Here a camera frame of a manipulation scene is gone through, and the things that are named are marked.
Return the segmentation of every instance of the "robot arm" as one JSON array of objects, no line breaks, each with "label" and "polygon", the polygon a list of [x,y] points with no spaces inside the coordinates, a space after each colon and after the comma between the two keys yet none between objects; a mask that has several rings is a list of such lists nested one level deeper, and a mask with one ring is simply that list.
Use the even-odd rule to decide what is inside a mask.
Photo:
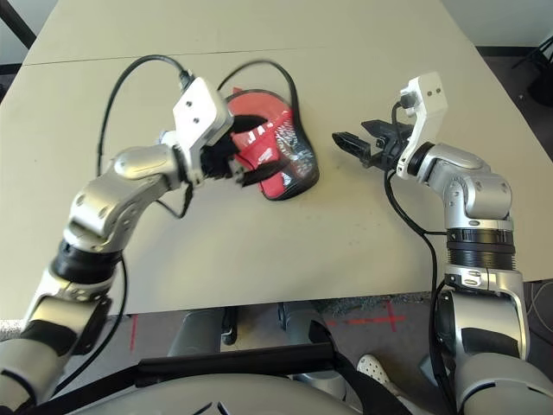
[{"label": "robot arm", "polygon": [[111,305],[115,267],[143,211],[182,182],[200,185],[200,149],[232,125],[225,101],[202,78],[191,82],[174,115],[175,131],[161,144],[123,151],[75,197],[21,336],[0,344],[1,413],[48,400],[68,359],[92,349]]},{"label": "robot arm", "polygon": [[415,179],[442,198],[448,289],[438,297],[435,331],[457,367],[457,410],[520,413],[521,405],[532,402],[524,411],[549,413],[553,385],[525,362],[530,336],[523,278],[514,266],[511,188],[477,156],[433,144],[448,109],[437,73],[411,80],[399,104],[408,116],[416,116],[413,127],[362,123],[383,149],[378,154],[350,133],[333,138],[365,167],[395,169],[397,176]]}]

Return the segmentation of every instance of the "cable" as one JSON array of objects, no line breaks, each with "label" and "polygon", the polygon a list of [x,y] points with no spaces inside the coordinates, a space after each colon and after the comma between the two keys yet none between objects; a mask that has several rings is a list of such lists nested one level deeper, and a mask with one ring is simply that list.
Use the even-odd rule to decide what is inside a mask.
[{"label": "cable", "polygon": [[121,306],[119,307],[118,316],[116,317],[110,332],[107,334],[104,341],[96,348],[96,350],[94,350],[94,353],[92,353],[90,357],[86,359],[86,361],[82,365],[80,365],[73,373],[67,376],[55,388],[54,395],[58,394],[62,389],[64,389],[67,385],[73,382],[80,374],[82,374],[86,370],[86,368],[89,367],[94,360],[96,360],[96,358],[100,355],[100,353],[104,351],[105,347],[108,345],[113,335],[115,335],[115,332],[117,331],[119,324],[123,319],[124,307],[127,304],[127,296],[129,291],[129,278],[127,274],[127,266],[124,262],[123,256],[121,257],[121,269],[123,272],[123,299],[121,300]]},{"label": "cable", "polygon": [[544,328],[546,328],[550,333],[553,333],[553,329],[547,325],[547,323],[545,322],[545,320],[543,319],[542,315],[539,313],[539,311],[537,310],[537,306],[536,306],[536,301],[539,297],[539,295],[542,293],[543,289],[545,289],[545,287],[547,287],[548,285],[552,285],[553,284],[553,281],[549,281],[548,283],[542,285],[541,287],[539,287],[539,290],[537,291],[536,295],[534,296],[534,285],[531,286],[531,291],[530,291],[530,297],[531,297],[531,304],[530,304],[530,308],[528,309],[528,312],[526,313],[527,316],[530,315],[530,313],[532,312],[532,310],[534,310],[534,313],[536,313],[536,317],[537,319],[539,320],[539,322],[543,325]]},{"label": "cable", "polygon": [[[102,128],[100,129],[100,135],[98,140],[98,151],[97,151],[98,156],[96,159],[96,177],[102,174],[102,156],[104,155],[105,130],[107,129],[107,123],[110,118],[111,108],[113,107],[113,102],[115,101],[115,97],[117,96],[119,89],[121,88],[121,85],[123,85],[124,81],[129,77],[129,75],[139,66],[141,66],[143,63],[150,62],[150,61],[162,61],[175,67],[179,71],[179,78],[181,80],[181,89],[183,90],[194,78],[194,76],[189,71],[187,71],[178,61],[168,56],[164,56],[162,54],[148,54],[146,56],[138,58],[135,61],[133,61],[123,71],[123,73],[121,73],[121,75],[119,75],[119,78],[115,83],[115,86],[111,90],[110,98],[108,98],[107,106],[105,107],[104,119],[102,120]],[[187,200],[191,199],[192,196],[189,196],[189,198],[187,198],[187,195],[190,195],[191,193],[192,193],[192,185],[188,184],[188,188],[184,196],[182,209],[179,214],[176,213],[175,210],[173,210],[171,207],[169,207],[166,203],[162,201],[156,201],[156,203],[162,206],[163,208],[165,208],[176,219],[181,219],[186,214],[188,205],[190,204],[190,201],[188,201],[187,203]]]},{"label": "cable", "polygon": [[309,147],[313,149],[313,145],[309,142],[309,139],[307,137],[307,134],[303,132],[303,126],[302,126],[302,119],[300,117],[300,100],[297,97],[297,89],[296,89],[296,83],[288,73],[286,69],[284,69],[280,64],[270,61],[268,59],[258,59],[254,61],[246,62],[236,69],[234,69],[232,72],[230,72],[220,83],[219,86],[217,86],[217,91],[220,91],[223,86],[225,86],[226,82],[229,81],[230,78],[232,78],[234,75],[236,75],[238,72],[246,69],[247,67],[252,67],[255,65],[270,65],[274,67],[278,72],[281,73],[281,75],[284,77],[286,82],[288,83],[288,89],[290,93],[290,108],[292,109],[292,121],[294,122],[294,127],[296,129],[299,129],[302,131],[303,138],[308,143]]},{"label": "cable", "polygon": [[[121,88],[121,85],[123,85],[124,81],[127,79],[127,77],[139,66],[141,66],[143,63],[149,62],[149,61],[163,61],[166,62],[173,67],[176,67],[179,71],[179,78],[181,80],[181,88],[185,89],[188,83],[194,78],[194,76],[187,71],[178,61],[176,61],[173,58],[170,58],[168,56],[164,56],[161,54],[149,54],[146,56],[143,56],[141,58],[136,59],[133,61],[119,76],[117,82],[115,83],[115,86],[111,90],[110,98],[108,98],[107,105],[105,107],[104,111],[104,119],[102,120],[102,127],[100,129],[99,133],[99,140],[98,140],[98,148],[97,148],[97,154],[96,154],[96,177],[99,177],[102,175],[102,156],[104,155],[104,142],[105,142],[105,131],[107,129],[107,123],[110,117],[111,108],[113,107],[113,102],[115,101],[115,98],[119,92],[119,89]],[[192,200],[192,194],[193,194],[193,188],[192,183],[188,181],[186,178],[186,174],[183,174],[181,172],[181,179],[188,183],[187,189],[184,193],[184,202],[182,204],[182,210],[180,213],[176,213],[171,207],[169,207],[166,203],[162,201],[156,201],[158,204],[163,206],[167,211],[172,214],[175,218],[181,219],[184,217],[188,210],[188,206],[190,205],[190,201]],[[124,315],[124,308],[127,304],[127,297],[129,295],[129,277],[127,273],[127,266],[124,262],[123,255],[121,256],[121,267],[123,270],[123,298],[121,299],[121,306],[119,308],[118,315],[115,319],[115,322],[113,323],[113,326],[111,327],[110,332],[105,337],[104,341],[94,350],[94,352],[90,355],[86,361],[80,365],[73,373],[71,373],[69,376],[67,376],[56,388],[54,391],[54,395],[61,392],[67,385],[69,385],[72,381],[74,381],[80,374],[82,374],[91,364],[93,361],[96,360],[96,358],[104,351],[105,347],[110,342],[111,338],[115,335],[115,332],[118,330],[119,324],[121,323],[121,320],[123,319]]]},{"label": "cable", "polygon": [[[405,142],[401,139],[401,136],[399,135],[399,126],[397,123],[397,109],[400,106],[401,104],[397,102],[392,107],[391,121],[394,124],[394,127],[396,129],[396,134],[400,139],[402,148],[404,148]],[[437,284],[437,279],[438,279],[437,256],[435,253],[434,246],[426,237],[426,235],[446,235],[446,233],[435,232],[435,231],[429,232],[425,230],[423,227],[420,227],[414,220],[412,220],[409,217],[409,215],[407,215],[405,211],[401,208],[401,206],[399,206],[399,203],[397,202],[397,199],[391,187],[391,178],[396,174],[395,165],[397,163],[397,160],[401,156],[401,153],[402,153],[402,149],[400,149],[400,151],[396,154],[391,164],[389,164],[387,166],[387,169],[385,169],[384,171],[385,193],[386,193],[386,197],[388,198],[388,202],[391,204],[392,208],[397,213],[397,215],[407,224],[408,227],[411,228],[413,232],[415,232],[417,235],[421,237],[421,239],[424,241],[424,243],[430,250],[430,257],[432,259],[432,284],[431,284],[431,299],[430,299],[430,313],[429,313],[429,355],[430,355],[430,361],[432,364],[432,370],[434,372],[435,380],[442,392],[442,396],[448,407],[448,410],[450,413],[456,414],[457,410],[456,410],[455,396],[452,391],[451,385],[449,384],[448,375],[446,372],[442,353],[440,351],[440,345],[437,341],[437,336],[435,332],[435,308],[437,305],[440,291],[445,285],[445,281],[442,280],[439,284]]]},{"label": "cable", "polygon": [[123,71],[123,73],[121,73],[121,75],[119,75],[119,78],[115,83],[115,86],[111,90],[110,98],[108,98],[108,101],[107,101],[107,106],[105,107],[104,120],[102,121],[102,128],[100,130],[100,136],[98,141],[96,177],[102,174],[102,156],[104,155],[105,130],[107,128],[107,122],[110,118],[110,112],[111,112],[111,107],[113,106],[113,101],[115,101],[115,97],[117,96],[119,89],[121,88],[121,85],[123,85],[127,77],[139,66],[150,61],[163,61],[176,67],[179,70],[179,77],[181,78],[181,84],[183,86],[187,85],[188,82],[192,79],[192,74],[190,74],[178,61],[176,61],[173,58],[169,58],[168,56],[164,56],[162,54],[148,54],[146,56],[143,56],[142,58],[138,58],[137,60],[132,62]]}]

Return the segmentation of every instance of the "tabletop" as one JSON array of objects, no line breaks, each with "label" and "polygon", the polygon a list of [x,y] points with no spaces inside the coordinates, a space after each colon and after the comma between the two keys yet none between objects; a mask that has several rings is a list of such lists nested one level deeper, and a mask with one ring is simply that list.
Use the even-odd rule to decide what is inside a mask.
[{"label": "tabletop", "polygon": [[[135,3],[60,0],[0,105],[0,318],[26,310],[70,204],[94,174],[110,90],[151,53],[171,54],[213,83],[251,59],[281,63],[297,84],[321,179],[279,202],[210,181],[181,221],[150,207],[126,251],[128,313],[429,290],[428,249],[388,205],[382,172],[363,169],[331,134],[367,137],[359,123],[388,120],[399,90],[434,70],[449,103],[438,141],[508,180],[518,269],[525,280],[550,276],[553,163],[439,1]],[[107,156],[174,128],[176,81],[160,63],[131,75],[113,107]],[[250,71],[233,85],[283,83]],[[428,188],[399,179],[394,187],[422,226],[443,229],[442,202]],[[181,194],[167,200],[176,206]],[[444,262],[445,241],[432,238]]]}]

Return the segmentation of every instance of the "red and black object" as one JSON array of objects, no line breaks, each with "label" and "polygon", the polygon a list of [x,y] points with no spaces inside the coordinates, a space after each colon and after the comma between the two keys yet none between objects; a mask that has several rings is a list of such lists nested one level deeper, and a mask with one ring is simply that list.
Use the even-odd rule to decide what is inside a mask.
[{"label": "red and black object", "polygon": [[271,201],[299,195],[319,180],[319,167],[313,146],[302,126],[296,84],[289,73],[274,61],[250,61],[237,67],[220,84],[247,67],[270,65],[285,78],[290,102],[264,89],[235,89],[227,98],[234,115],[230,141],[234,158],[248,172],[243,184],[259,182],[259,189]]}]

